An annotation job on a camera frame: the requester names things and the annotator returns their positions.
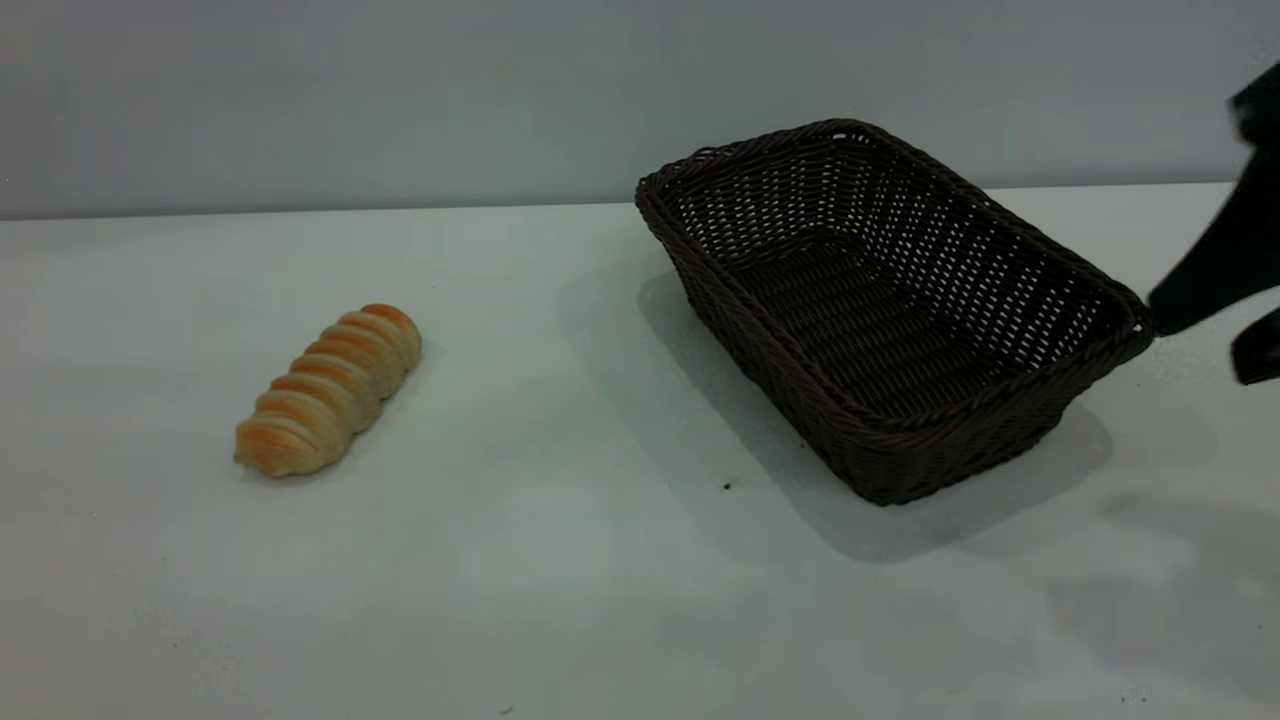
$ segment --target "white table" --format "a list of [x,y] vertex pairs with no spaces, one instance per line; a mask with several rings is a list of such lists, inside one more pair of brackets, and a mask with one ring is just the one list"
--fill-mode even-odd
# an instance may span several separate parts
[[[1146,293],[1226,192],[996,196]],[[234,465],[370,301],[429,341],[384,416],[311,482]],[[1280,383],[1228,346],[1274,302],[884,510],[628,205],[0,224],[0,716],[1272,719]]]

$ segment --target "white wall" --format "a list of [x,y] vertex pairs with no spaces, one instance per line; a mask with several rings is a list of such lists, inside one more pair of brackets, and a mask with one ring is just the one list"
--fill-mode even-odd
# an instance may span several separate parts
[[0,0],[0,217],[622,200],[856,117],[984,184],[1198,181],[1276,0]]

